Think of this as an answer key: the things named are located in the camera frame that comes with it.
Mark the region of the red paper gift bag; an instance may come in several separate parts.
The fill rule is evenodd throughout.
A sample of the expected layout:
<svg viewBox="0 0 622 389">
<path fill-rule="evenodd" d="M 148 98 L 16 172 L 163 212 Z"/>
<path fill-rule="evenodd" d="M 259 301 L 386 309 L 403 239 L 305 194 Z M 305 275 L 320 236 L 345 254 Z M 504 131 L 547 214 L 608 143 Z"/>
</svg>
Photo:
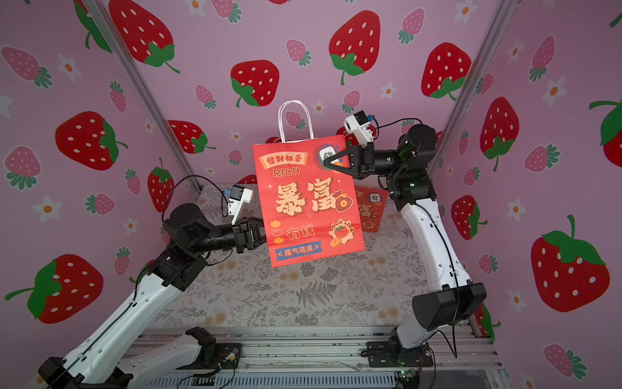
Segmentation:
<svg viewBox="0 0 622 389">
<path fill-rule="evenodd" d="M 272 267 L 363 251 L 352 177 L 322 168 L 324 147 L 345 149 L 343 136 L 255 144 L 253 161 Z"/>
</svg>

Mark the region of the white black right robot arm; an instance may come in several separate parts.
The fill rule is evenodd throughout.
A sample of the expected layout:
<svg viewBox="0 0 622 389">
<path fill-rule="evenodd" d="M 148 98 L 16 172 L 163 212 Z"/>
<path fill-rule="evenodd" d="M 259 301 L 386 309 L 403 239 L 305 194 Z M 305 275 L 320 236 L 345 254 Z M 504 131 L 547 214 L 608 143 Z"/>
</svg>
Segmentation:
<svg viewBox="0 0 622 389">
<path fill-rule="evenodd" d="M 411 229 L 428 274 L 429 293 L 412 300 L 413 315 L 394 328 L 386 347 L 369 349 L 367 358 L 394 366 L 423 366 L 432 357 L 428 345 L 442 327 L 469 319 L 487 296 L 460 263 L 442 223 L 436 192 L 427 173 L 436 155 L 437 133 L 424 124 L 412 126 L 395 150 L 377 150 L 368 125 L 348 124 L 358 144 L 323 160 L 331 170 L 356 179 L 385 178 L 387 191 Z"/>
</svg>

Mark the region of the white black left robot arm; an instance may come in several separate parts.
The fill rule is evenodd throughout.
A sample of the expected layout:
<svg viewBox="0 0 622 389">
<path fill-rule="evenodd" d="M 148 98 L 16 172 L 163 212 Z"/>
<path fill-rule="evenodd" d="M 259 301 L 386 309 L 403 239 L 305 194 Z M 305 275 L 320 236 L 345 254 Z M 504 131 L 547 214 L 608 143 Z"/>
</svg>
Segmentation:
<svg viewBox="0 0 622 389">
<path fill-rule="evenodd" d="M 49 388 L 141 388 L 203 358 L 215 343 L 196 327 L 179 340 L 127 358 L 126 352 L 147 325 L 185 292 L 213 251 L 252 251 L 266 243 L 262 219 L 249 217 L 213 225 L 196 204 L 176 207 L 163 223 L 168 246 L 147 268 L 134 292 L 64 358 L 49 358 L 38 373 Z"/>
</svg>

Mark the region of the red paper bag front right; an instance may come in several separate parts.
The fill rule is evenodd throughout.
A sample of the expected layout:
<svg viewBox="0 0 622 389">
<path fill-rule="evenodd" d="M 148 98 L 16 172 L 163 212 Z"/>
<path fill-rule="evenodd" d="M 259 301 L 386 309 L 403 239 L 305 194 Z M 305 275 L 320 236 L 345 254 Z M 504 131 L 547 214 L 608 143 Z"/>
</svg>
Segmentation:
<svg viewBox="0 0 622 389">
<path fill-rule="evenodd" d="M 379 188 L 356 186 L 361 226 L 364 232 L 378 233 L 388 199 L 388 192 Z"/>
</svg>

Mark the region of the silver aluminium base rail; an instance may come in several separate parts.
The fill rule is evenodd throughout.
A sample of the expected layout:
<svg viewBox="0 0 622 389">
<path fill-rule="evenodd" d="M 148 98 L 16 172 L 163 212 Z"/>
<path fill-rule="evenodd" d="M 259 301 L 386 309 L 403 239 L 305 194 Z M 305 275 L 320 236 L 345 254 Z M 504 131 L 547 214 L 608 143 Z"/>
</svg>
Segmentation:
<svg viewBox="0 0 622 389">
<path fill-rule="evenodd" d="M 508 388 L 497 351 L 470 324 L 445 327 L 421 348 L 399 351 L 391 326 L 210 327 L 237 366 L 207 378 L 204 365 L 152 381 L 179 388 Z"/>
</svg>

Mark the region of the silver aluminium corner post right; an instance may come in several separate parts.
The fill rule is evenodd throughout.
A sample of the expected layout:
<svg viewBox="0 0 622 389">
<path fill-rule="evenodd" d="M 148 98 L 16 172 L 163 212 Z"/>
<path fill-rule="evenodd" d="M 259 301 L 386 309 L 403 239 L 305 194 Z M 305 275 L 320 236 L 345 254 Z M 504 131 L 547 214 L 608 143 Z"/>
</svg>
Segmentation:
<svg viewBox="0 0 622 389">
<path fill-rule="evenodd" d="M 492 14 L 490 23 L 487 27 L 483 39 L 479 45 L 479 49 L 476 56 L 472 60 L 472 66 L 466 81 L 461 87 L 461 92 L 454 104 L 454 107 L 450 111 L 450 116 L 447 118 L 445 128 L 443 129 L 443 136 L 437 154 L 432 159 L 427 169 L 427 173 L 432 177 L 441 166 L 441 159 L 444 157 L 446 150 L 450 146 L 455 134 L 458 132 L 459 124 L 461 123 L 463 116 L 467 112 L 467 106 L 471 103 L 471 99 L 476 92 L 476 84 L 479 78 L 484 75 L 484 72 L 489 65 L 492 56 L 495 54 L 500 40 L 502 39 L 507 26 L 509 25 L 513 13 L 518 6 L 516 0 L 503 0 L 497 2 L 497 7 Z"/>
</svg>

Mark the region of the silver aluminium corner post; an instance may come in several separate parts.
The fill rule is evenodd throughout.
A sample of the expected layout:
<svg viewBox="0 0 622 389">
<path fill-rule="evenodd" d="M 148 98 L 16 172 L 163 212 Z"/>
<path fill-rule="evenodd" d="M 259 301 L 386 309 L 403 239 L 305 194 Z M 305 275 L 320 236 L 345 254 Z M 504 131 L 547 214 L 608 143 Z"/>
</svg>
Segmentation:
<svg viewBox="0 0 622 389">
<path fill-rule="evenodd" d="M 450 146 L 455 134 L 458 132 L 459 124 L 461 123 L 463 116 L 467 112 L 467 106 L 471 103 L 471 99 L 476 92 L 476 84 L 479 78 L 484 75 L 484 72 L 489 65 L 492 56 L 495 54 L 500 40 L 502 39 L 507 26 L 509 25 L 513 13 L 518 6 L 516 0 L 503 0 L 497 2 L 497 7 L 492 14 L 490 23 L 487 27 L 483 39 L 479 45 L 479 49 L 476 56 L 472 60 L 472 66 L 466 81 L 461 87 L 461 92 L 454 104 L 454 107 L 450 111 L 450 116 L 447 118 L 445 128 L 443 129 L 443 136 L 437 154 L 432 159 L 427 169 L 427 173 L 432 177 L 441 166 L 441 159 L 444 157 L 446 150 Z"/>
<path fill-rule="evenodd" d="M 128 48 L 126 48 L 121 35 L 114 27 L 112 18 L 109 14 L 107 1 L 85 0 L 84 5 L 90 12 L 94 23 L 98 29 L 100 29 L 103 38 L 107 40 L 114 56 L 121 66 L 121 69 L 123 69 L 125 75 L 131 82 L 132 87 L 147 111 L 150 120 L 152 120 L 155 125 L 155 129 L 167 145 L 168 150 L 173 155 L 177 165 L 185 176 L 195 174 L 194 169 L 190 166 L 183 150 L 181 149 L 181 146 L 178 144 L 178 141 L 176 140 L 176 137 L 174 136 L 173 131 L 165 118 L 165 115 L 153 96 L 147 81 L 141 75 L 139 68 L 137 68 L 134 62 L 134 58 L 132 58 L 131 53 Z"/>
</svg>

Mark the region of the silver aluminium corner post left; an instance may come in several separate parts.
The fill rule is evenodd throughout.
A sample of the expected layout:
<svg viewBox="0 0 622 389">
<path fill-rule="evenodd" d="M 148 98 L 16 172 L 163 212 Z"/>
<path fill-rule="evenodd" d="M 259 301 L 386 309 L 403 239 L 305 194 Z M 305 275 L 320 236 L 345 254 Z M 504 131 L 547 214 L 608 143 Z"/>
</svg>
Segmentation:
<svg viewBox="0 0 622 389">
<path fill-rule="evenodd" d="M 137 68 L 134 62 L 134 58 L 132 58 L 131 53 L 128 48 L 126 48 L 121 35 L 114 27 L 112 18 L 109 14 L 107 1 L 85 0 L 84 5 L 90 12 L 94 23 L 98 29 L 100 29 L 103 38 L 107 40 L 114 56 L 121 66 L 121 69 L 123 69 L 125 75 L 131 82 L 132 87 L 147 111 L 150 120 L 152 120 L 155 125 L 155 129 L 167 145 L 168 150 L 173 155 L 177 165 L 185 176 L 195 174 L 194 169 L 190 166 L 183 150 L 181 149 L 181 146 L 178 144 L 178 141 L 176 140 L 176 137 L 174 136 L 173 131 L 165 118 L 165 115 L 153 96 L 147 81 L 141 75 L 139 68 Z"/>
</svg>

